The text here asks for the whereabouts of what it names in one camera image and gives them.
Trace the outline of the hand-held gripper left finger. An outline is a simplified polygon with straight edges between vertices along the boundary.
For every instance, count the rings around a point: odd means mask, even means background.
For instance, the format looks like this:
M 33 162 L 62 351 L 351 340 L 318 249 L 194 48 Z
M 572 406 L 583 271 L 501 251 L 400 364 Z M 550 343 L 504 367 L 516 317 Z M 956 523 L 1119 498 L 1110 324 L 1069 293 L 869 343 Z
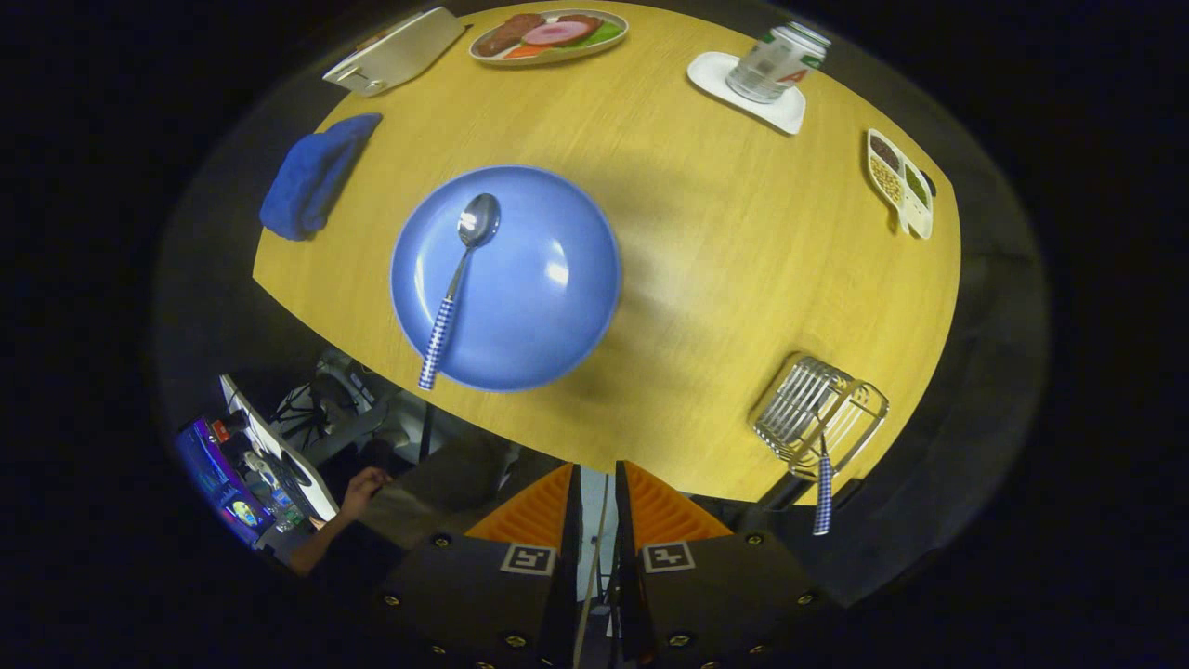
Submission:
M 422 668 L 572 668 L 581 471 L 567 463 L 464 532 L 438 531 L 375 588 Z

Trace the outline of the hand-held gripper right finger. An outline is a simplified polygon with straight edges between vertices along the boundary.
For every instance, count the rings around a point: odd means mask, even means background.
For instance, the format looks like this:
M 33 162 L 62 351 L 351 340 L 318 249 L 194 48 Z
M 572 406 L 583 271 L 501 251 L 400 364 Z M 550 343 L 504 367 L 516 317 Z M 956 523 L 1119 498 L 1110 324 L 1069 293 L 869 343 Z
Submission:
M 637 668 L 797 668 L 842 618 L 773 534 L 730 530 L 630 461 L 615 493 L 621 656 Z

